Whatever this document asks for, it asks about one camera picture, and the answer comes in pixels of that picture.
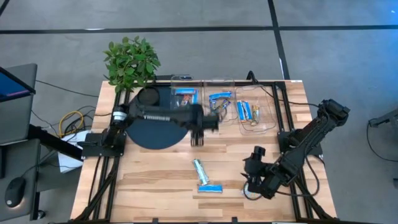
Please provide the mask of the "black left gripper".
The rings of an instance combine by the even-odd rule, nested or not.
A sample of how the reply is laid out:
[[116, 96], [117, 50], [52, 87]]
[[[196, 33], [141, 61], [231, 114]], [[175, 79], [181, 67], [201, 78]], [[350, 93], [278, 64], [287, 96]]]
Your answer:
[[198, 104], [191, 105], [190, 115], [191, 146], [202, 146], [203, 129], [210, 131], [219, 130], [219, 116], [217, 114], [204, 116], [203, 108]]

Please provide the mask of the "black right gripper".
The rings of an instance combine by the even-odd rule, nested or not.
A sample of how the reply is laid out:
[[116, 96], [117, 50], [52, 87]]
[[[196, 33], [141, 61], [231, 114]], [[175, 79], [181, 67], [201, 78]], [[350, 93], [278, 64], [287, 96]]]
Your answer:
[[244, 173], [246, 182], [243, 186], [243, 194], [247, 199], [272, 199], [275, 195], [264, 184], [262, 177], [266, 177], [266, 170], [271, 166], [269, 163], [262, 162], [266, 150], [261, 146], [255, 146], [253, 152], [244, 161]]

